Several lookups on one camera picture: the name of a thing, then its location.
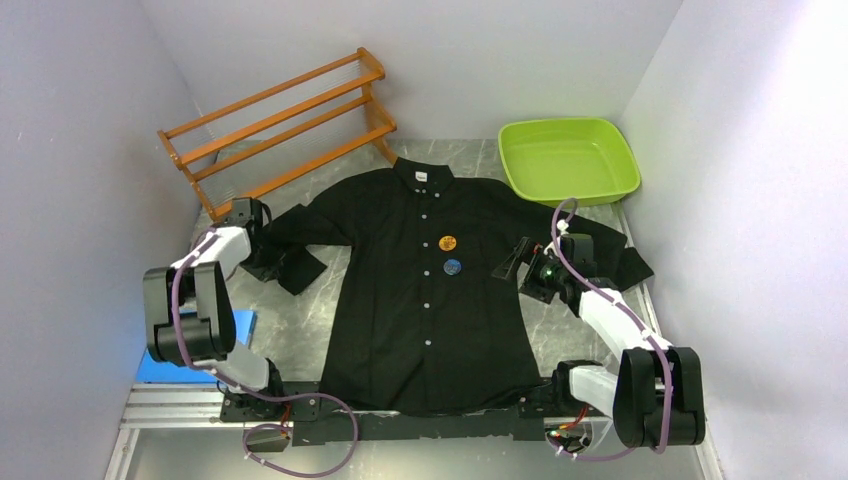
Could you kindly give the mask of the blue round brooch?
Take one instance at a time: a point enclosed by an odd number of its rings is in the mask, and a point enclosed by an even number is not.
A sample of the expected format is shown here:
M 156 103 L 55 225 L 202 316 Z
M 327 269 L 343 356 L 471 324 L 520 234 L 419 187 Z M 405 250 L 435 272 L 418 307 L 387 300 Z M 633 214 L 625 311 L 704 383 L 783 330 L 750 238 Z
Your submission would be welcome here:
M 457 259 L 447 259 L 443 264 L 443 271 L 449 276 L 458 275 L 462 271 L 462 264 Z

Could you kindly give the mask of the orange round brooch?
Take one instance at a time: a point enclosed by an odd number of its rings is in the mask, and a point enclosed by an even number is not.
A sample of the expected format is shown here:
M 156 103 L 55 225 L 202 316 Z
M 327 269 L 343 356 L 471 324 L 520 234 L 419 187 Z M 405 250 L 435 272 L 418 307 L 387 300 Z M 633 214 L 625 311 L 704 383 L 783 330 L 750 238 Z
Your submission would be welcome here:
M 444 252 L 453 251 L 458 245 L 457 239 L 452 235 L 445 235 L 438 241 L 439 248 Z

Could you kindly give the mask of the black button shirt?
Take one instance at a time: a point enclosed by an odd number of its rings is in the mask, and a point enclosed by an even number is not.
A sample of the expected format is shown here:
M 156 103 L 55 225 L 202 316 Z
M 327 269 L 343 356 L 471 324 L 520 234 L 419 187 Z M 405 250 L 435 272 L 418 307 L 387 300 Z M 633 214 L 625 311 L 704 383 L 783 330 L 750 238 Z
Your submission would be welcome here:
M 278 249 L 351 250 L 321 391 L 361 410 L 429 415 L 501 406 L 536 386 L 517 289 L 491 272 L 523 237 L 549 243 L 554 213 L 501 181 L 401 158 L 274 218 L 264 232 Z M 439 248 L 445 235 L 453 251 Z M 451 258 L 455 276 L 443 271 Z

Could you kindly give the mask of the orange wooden rack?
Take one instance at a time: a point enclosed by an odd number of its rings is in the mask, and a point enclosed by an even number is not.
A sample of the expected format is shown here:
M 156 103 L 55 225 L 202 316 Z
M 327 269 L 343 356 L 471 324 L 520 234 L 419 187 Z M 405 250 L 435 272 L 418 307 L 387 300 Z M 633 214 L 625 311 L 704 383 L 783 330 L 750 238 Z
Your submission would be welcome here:
M 394 164 L 398 155 L 387 137 L 397 123 L 375 89 L 385 76 L 382 62 L 360 47 L 157 136 L 209 218 L 217 221 L 233 211 L 236 199 L 260 199 L 365 146 Z M 282 109 L 192 148 L 178 147 L 179 139 L 243 120 L 272 99 Z

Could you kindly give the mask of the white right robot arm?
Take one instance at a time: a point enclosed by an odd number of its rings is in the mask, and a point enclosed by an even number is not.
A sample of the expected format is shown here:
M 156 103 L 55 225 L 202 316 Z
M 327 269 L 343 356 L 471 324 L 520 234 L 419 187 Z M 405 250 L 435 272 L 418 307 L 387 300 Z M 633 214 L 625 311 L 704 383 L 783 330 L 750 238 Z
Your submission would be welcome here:
M 534 300 L 549 304 L 559 299 L 615 356 L 612 367 L 562 361 L 549 381 L 523 395 L 523 416 L 576 415 L 546 432 L 560 452 L 579 458 L 588 451 L 591 441 L 577 427 L 590 412 L 610 420 L 628 450 L 648 447 L 660 453 L 703 442 L 706 414 L 698 354 L 656 333 L 611 280 L 599 276 L 591 236 L 561 233 L 546 246 L 524 237 L 492 275 Z

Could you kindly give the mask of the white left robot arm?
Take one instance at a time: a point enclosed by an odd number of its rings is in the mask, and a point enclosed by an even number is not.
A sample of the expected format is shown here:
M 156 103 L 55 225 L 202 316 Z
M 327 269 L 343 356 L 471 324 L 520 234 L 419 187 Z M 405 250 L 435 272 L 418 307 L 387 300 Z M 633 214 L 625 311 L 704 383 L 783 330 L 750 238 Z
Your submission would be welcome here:
M 247 407 L 263 420 L 284 411 L 287 394 L 273 362 L 238 340 L 226 280 L 258 252 L 256 237 L 269 215 L 257 199 L 235 199 L 184 257 L 148 270 L 142 281 L 152 360 L 209 374 L 246 393 Z

